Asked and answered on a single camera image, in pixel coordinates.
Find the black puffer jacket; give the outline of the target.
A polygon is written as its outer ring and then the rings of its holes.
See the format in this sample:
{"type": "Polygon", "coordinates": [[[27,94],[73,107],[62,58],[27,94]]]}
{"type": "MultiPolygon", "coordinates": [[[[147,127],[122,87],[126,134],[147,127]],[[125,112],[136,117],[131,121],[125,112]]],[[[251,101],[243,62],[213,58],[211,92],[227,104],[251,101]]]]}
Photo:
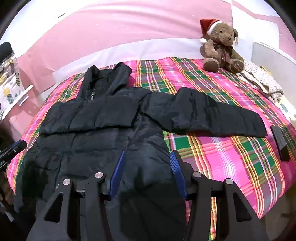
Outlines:
{"type": "Polygon", "coordinates": [[[176,94],[130,87],[132,69],[90,67],[78,95],[48,111],[16,177],[16,239],[26,240],[64,177],[74,182],[126,165],[106,212],[115,240],[181,240],[185,203],[178,194],[163,133],[214,137],[267,135],[262,118],[182,87],[176,94]]]}

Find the pineapple print curtain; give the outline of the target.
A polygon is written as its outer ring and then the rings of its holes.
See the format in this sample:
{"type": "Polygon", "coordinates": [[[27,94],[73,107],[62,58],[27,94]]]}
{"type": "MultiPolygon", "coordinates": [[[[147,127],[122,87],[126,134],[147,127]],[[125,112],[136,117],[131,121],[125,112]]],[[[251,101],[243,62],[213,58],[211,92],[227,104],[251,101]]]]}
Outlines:
{"type": "Polygon", "coordinates": [[[1,63],[1,120],[5,111],[12,107],[13,102],[24,91],[20,78],[17,58],[11,54],[1,63]]]}

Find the pink plaid bed sheet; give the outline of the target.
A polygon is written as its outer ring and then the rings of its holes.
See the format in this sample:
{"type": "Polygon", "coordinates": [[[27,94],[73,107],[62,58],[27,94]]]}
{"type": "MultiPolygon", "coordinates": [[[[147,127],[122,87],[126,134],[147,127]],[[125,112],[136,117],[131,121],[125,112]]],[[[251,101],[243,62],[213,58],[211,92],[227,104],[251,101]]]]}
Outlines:
{"type": "MultiPolygon", "coordinates": [[[[264,121],[268,137],[197,137],[197,134],[179,136],[163,132],[164,141],[171,151],[178,150],[182,159],[192,164],[205,176],[223,181],[233,178],[255,212],[262,218],[278,199],[295,183],[295,128],[283,112],[249,84],[225,70],[209,73],[202,69],[201,59],[164,58],[159,60],[132,60],[126,65],[132,69],[131,82],[135,87],[175,94],[181,87],[189,87],[208,94],[216,101],[237,105],[257,112],[264,121]],[[290,161],[282,162],[270,126],[279,126],[287,142],[290,161]]],[[[33,118],[22,136],[29,148],[38,138],[40,124],[49,108],[56,102],[75,98],[86,71],[79,71],[58,85],[33,118]]],[[[159,231],[144,234],[140,228],[130,230],[119,240],[177,240],[177,237],[160,237],[164,226],[156,223],[152,214],[148,225],[159,231]]]]}

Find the black smartphone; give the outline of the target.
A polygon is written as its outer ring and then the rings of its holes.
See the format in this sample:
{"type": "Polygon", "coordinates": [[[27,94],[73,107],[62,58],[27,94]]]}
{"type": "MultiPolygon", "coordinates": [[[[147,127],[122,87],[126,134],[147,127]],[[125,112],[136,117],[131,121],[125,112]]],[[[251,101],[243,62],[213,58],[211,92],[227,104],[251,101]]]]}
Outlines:
{"type": "Polygon", "coordinates": [[[288,162],[290,160],[290,155],[282,130],[278,126],[270,126],[270,129],[278,149],[280,160],[283,162],[288,162]]]}

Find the beige patterned folded cloth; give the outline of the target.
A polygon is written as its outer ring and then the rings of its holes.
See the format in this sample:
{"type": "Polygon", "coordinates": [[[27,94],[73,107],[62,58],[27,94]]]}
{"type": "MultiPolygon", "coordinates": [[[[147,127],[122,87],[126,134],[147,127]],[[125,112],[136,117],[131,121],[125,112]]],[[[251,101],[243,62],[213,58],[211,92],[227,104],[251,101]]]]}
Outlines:
{"type": "Polygon", "coordinates": [[[282,87],[265,69],[246,59],[244,59],[242,72],[236,75],[241,81],[250,84],[252,88],[273,103],[280,100],[284,94],[282,87]]]}

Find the white bed headboard panel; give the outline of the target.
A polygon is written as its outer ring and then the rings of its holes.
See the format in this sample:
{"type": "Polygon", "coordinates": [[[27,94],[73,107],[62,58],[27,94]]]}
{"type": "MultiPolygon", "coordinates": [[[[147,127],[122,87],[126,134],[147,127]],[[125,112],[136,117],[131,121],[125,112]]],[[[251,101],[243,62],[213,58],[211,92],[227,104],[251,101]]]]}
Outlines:
{"type": "Polygon", "coordinates": [[[286,96],[295,94],[295,60],[291,56],[280,49],[255,42],[251,61],[271,72],[286,96]]]}

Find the brown teddy bear santa hat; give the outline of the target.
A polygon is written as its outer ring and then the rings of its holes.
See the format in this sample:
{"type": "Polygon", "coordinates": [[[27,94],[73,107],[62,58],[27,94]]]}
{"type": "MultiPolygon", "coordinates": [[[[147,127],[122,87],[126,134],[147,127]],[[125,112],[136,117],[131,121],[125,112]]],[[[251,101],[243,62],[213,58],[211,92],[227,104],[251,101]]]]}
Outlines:
{"type": "Polygon", "coordinates": [[[203,69],[215,73],[223,68],[234,74],[240,73],[244,68],[244,60],[233,49],[234,42],[238,40],[236,29],[216,19],[201,19],[200,25],[203,69]]]}

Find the white wall shelf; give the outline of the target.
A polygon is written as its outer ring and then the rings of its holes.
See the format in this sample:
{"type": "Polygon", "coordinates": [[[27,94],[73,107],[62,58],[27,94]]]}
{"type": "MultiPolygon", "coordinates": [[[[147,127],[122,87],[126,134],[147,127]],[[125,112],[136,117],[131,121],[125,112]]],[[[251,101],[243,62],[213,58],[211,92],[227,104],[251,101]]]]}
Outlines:
{"type": "Polygon", "coordinates": [[[29,98],[28,93],[32,88],[34,88],[34,85],[31,84],[20,94],[20,100],[17,102],[18,106],[21,106],[29,98]]]}

